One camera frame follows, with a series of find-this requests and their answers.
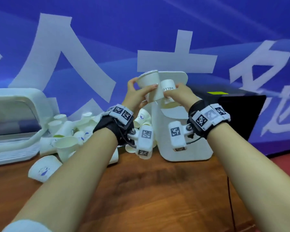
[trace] table surface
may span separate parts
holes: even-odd
[[[169,162],[155,148],[149,160],[119,150],[84,215],[80,232],[231,232],[227,176],[215,156]],[[27,177],[39,157],[0,166],[0,231],[41,183]],[[254,231],[254,220],[231,187],[237,231]]]

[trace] right hand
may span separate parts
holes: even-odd
[[[182,83],[177,84],[176,89],[166,90],[163,94],[165,97],[171,97],[175,102],[178,102],[187,112],[193,104],[201,100],[188,86]]]

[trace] white sleeve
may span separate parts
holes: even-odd
[[[2,232],[51,232],[46,226],[31,220],[19,220],[9,224]]]

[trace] left hand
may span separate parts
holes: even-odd
[[[133,116],[136,118],[141,108],[148,102],[145,100],[145,95],[158,87],[158,84],[149,85],[143,89],[136,90],[134,84],[138,77],[128,81],[128,91],[122,105],[133,111]]]

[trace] wrist-mounted device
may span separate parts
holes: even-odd
[[[142,125],[139,130],[135,129],[133,112],[127,107],[117,104],[103,112],[93,133],[102,128],[108,128],[115,134],[119,146],[128,144],[136,148],[137,155],[151,157],[154,142],[153,128]]]
[[[171,122],[168,125],[174,151],[186,150],[187,144],[196,142],[201,138],[206,139],[216,125],[231,120],[230,114],[222,106],[218,103],[209,104],[205,100],[193,104],[189,109],[188,117],[186,125],[181,125],[179,121]],[[185,136],[193,138],[194,134],[199,138],[192,142],[186,142]]]

